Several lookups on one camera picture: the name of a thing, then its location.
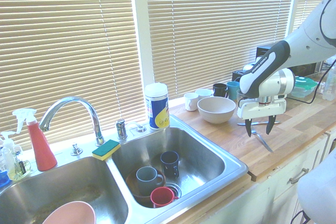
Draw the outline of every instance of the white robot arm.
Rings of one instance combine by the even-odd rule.
[[[239,103],[237,115],[245,120],[250,136],[253,118],[269,116],[269,134],[275,116],[286,110],[285,97],[295,77],[288,67],[323,61],[336,54],[336,0],[323,0],[301,26],[269,49],[240,79],[248,100]]]
[[[250,99],[242,100],[237,114],[245,119],[247,132],[250,134],[252,118],[268,115],[269,133],[275,115],[285,112],[284,97],[295,82],[286,68],[335,54],[336,0],[323,0],[297,30],[275,44],[241,77],[240,89]],[[299,180],[298,196],[305,213],[316,223],[336,223],[336,150]]]

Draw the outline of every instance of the pink bowl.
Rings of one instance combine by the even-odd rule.
[[[84,201],[72,201],[52,212],[43,224],[96,224],[94,209]]]

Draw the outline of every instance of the faucet handle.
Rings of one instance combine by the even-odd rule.
[[[122,118],[118,119],[115,124],[116,124],[115,128],[117,129],[117,133],[118,133],[118,138],[119,139],[127,138],[125,120]]]

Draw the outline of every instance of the drawer handle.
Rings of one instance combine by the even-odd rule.
[[[299,181],[300,178],[302,178],[305,174],[307,174],[309,172],[309,168],[305,169],[305,168],[302,168],[301,170],[303,172],[303,174],[298,177],[298,178],[290,178],[289,181],[290,183],[293,185],[295,183],[297,183]]]

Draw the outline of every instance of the yellow sponge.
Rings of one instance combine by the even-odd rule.
[[[99,146],[92,152],[92,157],[95,157],[99,160],[105,160],[109,156],[111,156],[117,149],[120,148],[120,143],[108,140],[103,145]]]

